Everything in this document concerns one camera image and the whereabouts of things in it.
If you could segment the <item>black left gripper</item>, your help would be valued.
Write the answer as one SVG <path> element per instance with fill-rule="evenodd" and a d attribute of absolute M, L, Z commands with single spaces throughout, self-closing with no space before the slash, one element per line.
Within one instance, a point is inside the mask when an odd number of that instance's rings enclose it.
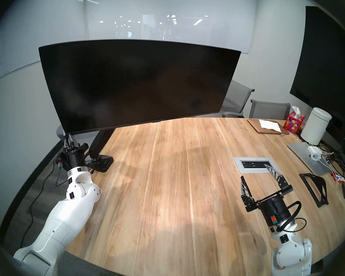
<path fill-rule="evenodd" d="M 86 167 L 85 152 L 88 148 L 88 144 L 83 144 L 80 147 L 74 146 L 73 136 L 71 134 L 69 134 L 69 142 L 68 137 L 64 136 L 63 151 L 60 153 L 60 163 L 62 168 L 69 171 L 76 167 Z"/>

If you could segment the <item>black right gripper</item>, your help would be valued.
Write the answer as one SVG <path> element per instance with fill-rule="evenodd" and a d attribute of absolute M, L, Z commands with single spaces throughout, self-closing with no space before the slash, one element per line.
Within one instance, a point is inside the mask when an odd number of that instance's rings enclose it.
<path fill-rule="evenodd" d="M 251 212 L 257 208 L 260 209 L 268 226 L 280 225 L 282 222 L 284 223 L 283 225 L 287 226 L 294 218 L 291 216 L 291 213 L 284 202 L 284 195 L 292 192 L 293 187 L 275 168 L 267 164 L 264 164 L 264 166 L 276 180 L 280 190 L 265 198 L 255 201 L 244 176 L 241 176 L 241 198 L 245 205 L 245 209 L 247 212 Z"/>

